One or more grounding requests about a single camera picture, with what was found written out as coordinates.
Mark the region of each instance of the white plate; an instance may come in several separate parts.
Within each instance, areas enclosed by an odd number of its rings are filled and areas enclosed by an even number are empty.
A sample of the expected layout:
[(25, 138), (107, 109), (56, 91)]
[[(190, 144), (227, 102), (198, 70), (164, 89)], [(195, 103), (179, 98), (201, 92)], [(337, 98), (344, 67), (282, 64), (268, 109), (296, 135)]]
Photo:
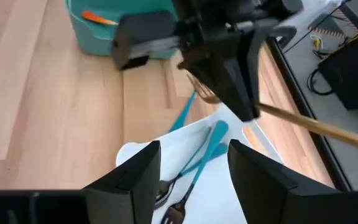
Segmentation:
[[(242, 129), (244, 125), (251, 123), (241, 122), (229, 108), (222, 105), (211, 116), (158, 138), (161, 142), (160, 178), (162, 180), (170, 180), (179, 173), (206, 136), (207, 128), (214, 126), (218, 120), (223, 120), (229, 125), (229, 130), (221, 142), (225, 142), (228, 145), (231, 139), (238, 139), (241, 143), (250, 147)], [(148, 143), (129, 142), (125, 144), (118, 152), (116, 159), (117, 166), (138, 153)], [(206, 146), (200, 150), (198, 157), (193, 161), (197, 161), (203, 155), (205, 148)], [(272, 152), (274, 153), (272, 157), (276, 161), (282, 162), (274, 148)], [(177, 181), (166, 204), (154, 211), (152, 223), (160, 223), (167, 208), (180, 201), (190, 186), (195, 172), (194, 170)], [(236, 191), (232, 186), (227, 155), (223, 155), (209, 162), (201, 173), (186, 203), (184, 223), (245, 222), (246, 220), (237, 199)]]

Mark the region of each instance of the blue handle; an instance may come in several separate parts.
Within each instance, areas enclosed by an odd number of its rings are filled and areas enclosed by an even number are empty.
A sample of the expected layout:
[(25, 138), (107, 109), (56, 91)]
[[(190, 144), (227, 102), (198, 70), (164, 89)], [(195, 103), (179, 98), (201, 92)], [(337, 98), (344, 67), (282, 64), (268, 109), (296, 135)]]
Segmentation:
[[(216, 146), (216, 149), (214, 150), (214, 152), (212, 153), (212, 156), (208, 159), (208, 162), (227, 153), (228, 149), (229, 149), (229, 147), (227, 146), (227, 144), (219, 143), (218, 146)], [(184, 176), (184, 175), (190, 173), (195, 168), (197, 168), (200, 165), (200, 163), (201, 163), (201, 159), (199, 161), (197, 161), (195, 164), (193, 164), (191, 167), (189, 167), (186, 170), (184, 170), (183, 172), (181, 172), (180, 175)]]
[(190, 106), (193, 103), (194, 99), (196, 98), (196, 92), (194, 91), (191, 95), (189, 101), (187, 101), (187, 104), (183, 111), (179, 114), (178, 119), (173, 124), (172, 128), (169, 130), (169, 132), (172, 132), (174, 130), (177, 130), (185, 125), (187, 114), (189, 113)]
[(226, 132), (228, 131), (229, 126), (224, 121), (218, 121), (215, 125), (215, 128), (211, 134), (209, 139), (208, 146), (206, 148), (205, 154), (201, 159), (200, 166), (198, 167), (197, 173), (194, 176), (193, 181), (191, 182), (192, 185), (195, 185), (198, 178), (200, 177), (201, 172), (203, 171), (208, 159), (212, 156), (216, 146), (218, 146), (219, 142), (222, 140)]

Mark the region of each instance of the teal container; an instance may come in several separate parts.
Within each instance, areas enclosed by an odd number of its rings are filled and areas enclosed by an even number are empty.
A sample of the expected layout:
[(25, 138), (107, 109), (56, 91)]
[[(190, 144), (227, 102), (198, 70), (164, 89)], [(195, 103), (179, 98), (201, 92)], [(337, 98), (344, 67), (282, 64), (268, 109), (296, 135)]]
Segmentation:
[[(80, 48), (91, 55), (110, 55), (111, 43), (116, 26), (96, 24), (81, 17), (85, 10), (98, 16), (119, 22), (121, 16), (129, 13), (169, 10), (175, 15), (172, 0), (66, 0), (71, 24)], [(152, 58), (168, 59), (175, 49), (153, 53)]]

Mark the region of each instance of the gray floor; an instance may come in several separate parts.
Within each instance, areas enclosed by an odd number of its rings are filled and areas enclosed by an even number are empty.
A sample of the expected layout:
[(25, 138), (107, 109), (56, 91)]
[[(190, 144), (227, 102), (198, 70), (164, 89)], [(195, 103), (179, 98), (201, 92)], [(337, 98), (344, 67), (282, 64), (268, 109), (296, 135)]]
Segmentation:
[[(352, 0), (347, 3), (347, 6), (358, 16), (358, 0)], [(337, 24), (348, 36), (353, 37), (356, 34), (354, 29), (347, 23), (338, 21)], [(300, 30), (298, 32), (305, 34), (307, 30)], [(327, 49), (336, 49), (337, 45), (343, 41), (343, 39), (337, 37), (313, 32), (311, 34), (320, 36), (323, 40), (324, 48)], [(319, 96), (307, 89), (306, 80), (319, 63), (319, 58), (313, 54), (312, 49), (312, 41), (309, 36), (307, 36), (285, 54), (308, 103), (311, 105), (313, 112), (319, 120), (358, 133), (358, 111), (346, 110), (335, 94)], [(321, 75), (317, 75), (315, 80), (316, 89), (321, 91), (330, 89)], [(329, 139), (328, 141), (353, 188), (358, 190), (358, 149), (334, 139)]]

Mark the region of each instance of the wooden dowel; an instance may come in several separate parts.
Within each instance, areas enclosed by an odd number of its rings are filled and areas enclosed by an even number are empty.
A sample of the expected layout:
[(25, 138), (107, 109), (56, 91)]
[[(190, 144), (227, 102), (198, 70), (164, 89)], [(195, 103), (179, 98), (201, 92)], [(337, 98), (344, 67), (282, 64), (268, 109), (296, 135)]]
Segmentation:
[(341, 128), (337, 128), (335, 126), (331, 126), (326, 123), (322, 123), (320, 121), (308, 118), (306, 116), (293, 114), (283, 109), (265, 105), (263, 103), (259, 103), (257, 104), (257, 106), (261, 111), (264, 111), (278, 118), (284, 119), (285, 121), (302, 126), (311, 132), (328, 136), (340, 140), (342, 142), (351, 144), (355, 147), (358, 147), (358, 134), (351, 133), (349, 131), (343, 130)]

